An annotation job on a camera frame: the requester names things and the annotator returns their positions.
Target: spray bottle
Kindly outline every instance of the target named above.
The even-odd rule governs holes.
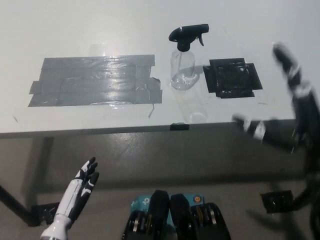
[[[194,78],[196,58],[190,50],[190,44],[199,39],[202,46],[202,34],[209,32],[208,24],[182,26],[175,29],[169,36],[171,42],[177,43],[177,49],[171,55],[171,85],[186,91],[196,82]]]

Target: floor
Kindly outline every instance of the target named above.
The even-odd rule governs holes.
[[[301,192],[302,155],[233,130],[0,140],[0,183],[27,207],[58,202],[79,167],[96,156],[100,178],[70,240],[120,239],[132,200],[156,189],[203,194],[221,209],[233,240],[311,240],[308,207],[268,215],[260,197]],[[213,137],[219,134],[225,138]],[[45,227],[27,227],[0,204],[0,239],[38,239]]]

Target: duct tape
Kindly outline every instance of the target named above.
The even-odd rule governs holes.
[[[154,55],[45,58],[29,107],[162,103]]]
[[[42,69],[109,69],[155,66],[155,55],[45,58]]]
[[[162,90],[34,94],[29,107],[62,107],[102,104],[161,104]]]

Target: white table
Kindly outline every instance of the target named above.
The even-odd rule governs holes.
[[[202,126],[198,123],[230,122],[234,113],[292,119],[272,44],[286,43],[320,92],[319,13],[315,0],[2,0],[0,137],[159,131],[174,123],[195,128]],[[168,36],[177,27],[195,24],[210,26],[204,47],[198,41],[191,45],[196,65],[245,58],[255,64],[263,90],[254,91],[256,97],[220,99],[208,93],[202,74],[194,90],[206,118],[188,122],[169,85],[170,57],[177,44]],[[155,55],[151,76],[161,80],[163,95],[150,118],[151,104],[27,107],[44,58],[95,54]]]

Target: robotic hand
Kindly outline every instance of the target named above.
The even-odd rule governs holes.
[[[53,223],[44,230],[40,240],[68,240],[68,230],[84,209],[99,178],[99,173],[95,171],[98,165],[95,160],[93,157],[87,161],[69,183]]]
[[[290,211],[297,211],[311,203],[309,224],[314,239],[320,239],[320,112],[315,93],[309,82],[302,79],[301,68],[289,50],[281,43],[273,47],[273,54],[287,78],[292,94],[296,127],[291,139],[285,139],[278,131],[272,131],[262,121],[248,121],[235,115],[234,121],[246,133],[261,142],[293,152],[305,149],[304,173],[306,189],[293,200]]]

